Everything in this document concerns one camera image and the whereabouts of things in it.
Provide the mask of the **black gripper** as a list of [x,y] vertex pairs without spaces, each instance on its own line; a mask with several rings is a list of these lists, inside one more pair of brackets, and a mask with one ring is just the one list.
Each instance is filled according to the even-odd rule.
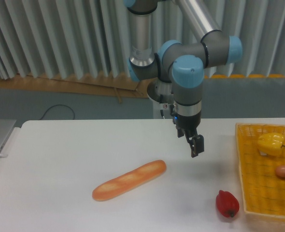
[[194,116],[182,116],[177,114],[174,117],[174,123],[177,127],[177,137],[185,135],[186,141],[191,149],[191,157],[197,157],[204,152],[204,137],[197,133],[196,128],[200,124],[201,113]]

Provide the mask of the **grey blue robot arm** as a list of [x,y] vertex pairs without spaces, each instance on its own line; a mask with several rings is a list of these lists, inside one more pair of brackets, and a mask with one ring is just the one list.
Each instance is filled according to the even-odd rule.
[[191,156],[204,151],[204,138],[198,134],[202,104],[202,85],[206,68],[238,62],[242,42],[225,35],[201,0],[178,0],[176,5],[190,24],[196,43],[184,45],[177,40],[165,42],[152,51],[151,19],[156,0],[126,0],[129,12],[131,54],[127,60],[133,81],[151,78],[154,101],[169,105],[178,137],[185,137]]

